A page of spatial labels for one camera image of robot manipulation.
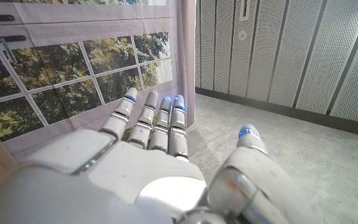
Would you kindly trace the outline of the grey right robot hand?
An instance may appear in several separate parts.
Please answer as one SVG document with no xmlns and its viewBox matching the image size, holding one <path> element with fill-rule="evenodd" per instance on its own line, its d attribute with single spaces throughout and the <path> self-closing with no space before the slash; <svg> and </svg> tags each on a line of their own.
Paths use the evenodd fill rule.
<svg viewBox="0 0 358 224">
<path fill-rule="evenodd" d="M 0 223 L 315 223 L 258 130 L 211 182 L 188 160 L 185 102 L 151 91 L 127 140 L 130 88 L 100 130 L 80 129 L 28 156 L 0 184 Z"/>
</svg>

